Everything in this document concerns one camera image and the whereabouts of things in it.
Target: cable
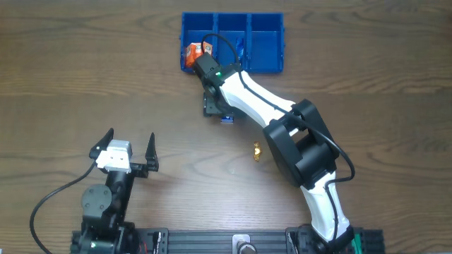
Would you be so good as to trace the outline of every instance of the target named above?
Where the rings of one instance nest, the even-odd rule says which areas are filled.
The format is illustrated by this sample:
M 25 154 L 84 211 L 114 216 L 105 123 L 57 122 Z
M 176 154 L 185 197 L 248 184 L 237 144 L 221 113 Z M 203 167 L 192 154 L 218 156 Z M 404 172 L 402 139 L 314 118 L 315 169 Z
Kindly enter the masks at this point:
M 39 201 L 38 204 L 35 206 L 35 209 L 33 209 L 33 212 L 31 213 L 31 216 L 30 216 L 30 231 L 31 231 L 31 235 L 33 236 L 33 239 L 38 244 L 38 246 L 46 254 L 52 254 L 52 253 L 49 250 L 47 250 L 47 248 L 45 248 L 45 246 L 42 244 L 40 239 L 37 237 L 37 234 L 36 234 L 36 231 L 35 231 L 35 216 L 36 216 L 37 210 L 41 207 L 42 204 L 44 204 L 44 202 L 46 202 L 49 198 L 53 197 L 58 192 L 64 190 L 65 188 L 68 188 L 68 187 L 72 186 L 75 183 L 78 183 L 79 181 L 82 181 L 88 174 L 91 173 L 91 171 L 93 170 L 95 164 L 96 163 L 93 162 L 91 164 L 90 168 L 82 176 L 80 176 L 76 180 L 74 180 L 74 181 L 72 181 L 70 183 L 67 183 L 67 184 L 63 185 L 62 187 L 60 187 L 60 188 L 52 191 L 51 193 L 49 193 L 47 196 L 45 196 L 43 199 L 41 199 L 41 201 Z
M 330 138 L 328 138 L 327 136 L 325 136 L 323 133 L 321 133 L 320 131 L 318 131 L 315 127 L 313 127 L 310 123 L 307 123 L 305 120 L 299 118 L 298 116 L 295 116 L 294 114 L 282 109 L 281 107 L 279 107 L 278 105 L 268 101 L 266 98 L 262 97 L 260 94 L 258 94 L 257 92 L 254 92 L 251 88 L 249 88 L 249 86 L 245 83 L 245 81 L 243 80 L 242 77 L 242 65 L 240 64 L 240 60 L 239 60 L 239 56 L 235 50 L 235 48 L 232 46 L 232 44 L 222 35 L 216 34 L 216 33 L 209 33 L 207 35 L 204 35 L 203 39 L 201 40 L 201 51 L 204 54 L 204 41 L 206 40 L 207 37 L 209 36 L 216 36 L 218 38 L 220 38 L 222 41 L 224 41 L 227 46 L 229 46 L 229 48 L 232 50 L 232 53 L 234 54 L 235 57 L 235 63 L 237 64 L 239 70 L 237 71 L 239 74 L 239 79 L 242 82 L 242 85 L 244 86 L 245 89 L 247 89 L 250 93 L 252 93 L 254 96 L 256 96 L 257 98 L 261 99 L 263 102 L 265 102 L 266 104 L 272 106 L 274 109 L 281 111 L 282 113 L 284 113 L 284 115 L 286 115 L 287 117 L 293 119 L 294 121 L 297 121 L 300 123 L 300 127 L 305 127 L 307 129 L 309 129 L 310 131 L 315 132 L 316 134 L 318 134 L 319 136 L 321 136 L 331 147 L 334 148 L 334 150 L 336 150 L 337 152 L 339 152 L 339 154 L 345 159 L 345 161 L 347 162 L 348 166 L 350 167 L 350 171 L 351 174 L 348 177 L 343 177 L 343 178 L 339 178 L 339 179 L 333 179 L 330 181 L 327 181 L 325 183 L 325 191 L 326 194 L 328 195 L 328 198 L 330 199 L 331 202 L 331 206 L 333 207 L 333 213 L 334 213 L 334 232 L 333 232 L 333 246 L 335 245 L 335 240 L 336 240 L 336 236 L 338 235 L 338 211 L 336 209 L 333 197 L 331 196 L 330 193 L 330 188 L 328 187 L 330 184 L 332 183 L 341 183 L 341 182 L 346 182 L 346 181 L 350 181 L 355 177 L 355 166 L 353 165 L 352 160 L 348 157 L 347 153 L 344 152 L 344 150 L 342 150 L 342 148 L 339 147 L 339 145 L 337 145 L 334 141 L 332 141 Z

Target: blue bin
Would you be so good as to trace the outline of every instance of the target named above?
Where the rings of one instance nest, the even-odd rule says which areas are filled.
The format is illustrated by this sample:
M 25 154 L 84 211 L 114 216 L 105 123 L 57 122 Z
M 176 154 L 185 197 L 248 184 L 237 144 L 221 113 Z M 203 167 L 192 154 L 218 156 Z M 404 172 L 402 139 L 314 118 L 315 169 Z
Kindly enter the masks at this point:
M 201 42 L 208 33 L 219 33 L 232 45 L 243 42 L 242 68 L 249 73 L 279 73 L 284 68 L 284 16 L 282 13 L 182 13 L 181 69 L 185 48 Z M 217 37 L 208 37 L 213 56 L 222 65 L 234 62 L 229 47 Z

